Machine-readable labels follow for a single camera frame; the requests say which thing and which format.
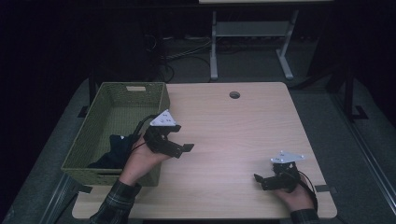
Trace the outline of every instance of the sleeve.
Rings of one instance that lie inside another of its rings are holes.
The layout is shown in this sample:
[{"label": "sleeve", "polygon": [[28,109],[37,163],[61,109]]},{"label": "sleeve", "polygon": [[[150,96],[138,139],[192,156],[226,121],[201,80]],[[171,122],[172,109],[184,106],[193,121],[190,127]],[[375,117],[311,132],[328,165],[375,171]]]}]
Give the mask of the sleeve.
[{"label": "sleeve", "polygon": [[142,187],[123,184],[119,180],[111,188],[99,211],[90,217],[92,224],[123,224],[128,223],[128,216],[134,206],[134,198]]},{"label": "sleeve", "polygon": [[315,209],[302,209],[290,213],[293,224],[319,224],[318,213]]}]

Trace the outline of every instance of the dark background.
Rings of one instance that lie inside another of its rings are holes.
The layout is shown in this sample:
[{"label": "dark background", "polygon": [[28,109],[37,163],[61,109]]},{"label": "dark background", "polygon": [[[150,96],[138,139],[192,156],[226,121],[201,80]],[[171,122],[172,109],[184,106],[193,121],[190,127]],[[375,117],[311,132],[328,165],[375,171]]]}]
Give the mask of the dark background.
[{"label": "dark background", "polygon": [[[100,6],[98,1],[84,4]],[[396,126],[396,73],[392,69],[396,62],[395,12],[391,0],[335,1],[315,59],[321,63],[314,64],[312,71],[346,62]],[[301,14],[295,38],[316,38],[317,33],[309,29],[315,21],[306,16]],[[204,25],[190,26],[197,21],[210,22],[207,13],[171,13],[166,19],[161,28],[168,34],[182,37],[210,31]],[[73,1],[0,1],[1,219],[84,79],[92,73],[99,81],[151,80],[156,76],[156,56],[142,48],[145,40],[141,35],[157,35],[155,24],[155,13],[150,12],[103,17],[82,13]],[[133,50],[120,48],[125,45]],[[130,77],[131,70],[141,75]]]}]

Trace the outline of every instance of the human hand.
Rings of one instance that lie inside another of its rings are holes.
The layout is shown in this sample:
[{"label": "human hand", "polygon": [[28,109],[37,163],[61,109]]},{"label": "human hand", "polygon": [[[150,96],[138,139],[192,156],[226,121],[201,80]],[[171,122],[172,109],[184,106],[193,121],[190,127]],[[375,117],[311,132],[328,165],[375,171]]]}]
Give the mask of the human hand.
[{"label": "human hand", "polygon": [[[303,175],[300,177],[306,184],[305,177]],[[291,212],[315,208],[308,192],[300,184],[297,184],[296,189],[291,193],[287,193],[284,189],[276,189],[273,193],[286,204]]]},{"label": "human hand", "polygon": [[119,178],[120,182],[129,186],[134,186],[137,180],[148,173],[155,165],[171,158],[170,156],[164,155],[162,153],[152,152],[145,144],[143,135],[144,134],[142,133],[139,140],[137,140],[137,142],[133,145],[132,148],[136,147],[136,149],[132,152],[131,156],[126,162]]}]

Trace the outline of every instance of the basket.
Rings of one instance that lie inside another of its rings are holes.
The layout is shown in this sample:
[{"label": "basket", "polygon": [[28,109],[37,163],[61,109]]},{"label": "basket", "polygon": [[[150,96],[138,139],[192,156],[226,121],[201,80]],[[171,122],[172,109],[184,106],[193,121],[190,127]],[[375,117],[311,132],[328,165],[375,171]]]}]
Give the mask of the basket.
[{"label": "basket", "polygon": [[[110,150],[111,134],[127,136],[148,115],[170,106],[165,83],[104,82],[62,165],[62,170],[83,185],[113,185],[121,169],[87,168]],[[138,180],[146,187],[158,186],[161,164]]]}]

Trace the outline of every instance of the grommet hole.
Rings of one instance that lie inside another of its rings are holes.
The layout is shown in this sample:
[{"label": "grommet hole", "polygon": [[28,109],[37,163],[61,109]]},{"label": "grommet hole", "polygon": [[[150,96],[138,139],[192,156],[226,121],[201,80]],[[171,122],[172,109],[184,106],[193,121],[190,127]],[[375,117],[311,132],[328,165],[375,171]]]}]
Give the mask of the grommet hole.
[{"label": "grommet hole", "polygon": [[230,97],[233,99],[238,99],[239,97],[241,97],[241,94],[237,91],[232,91],[230,92]]}]

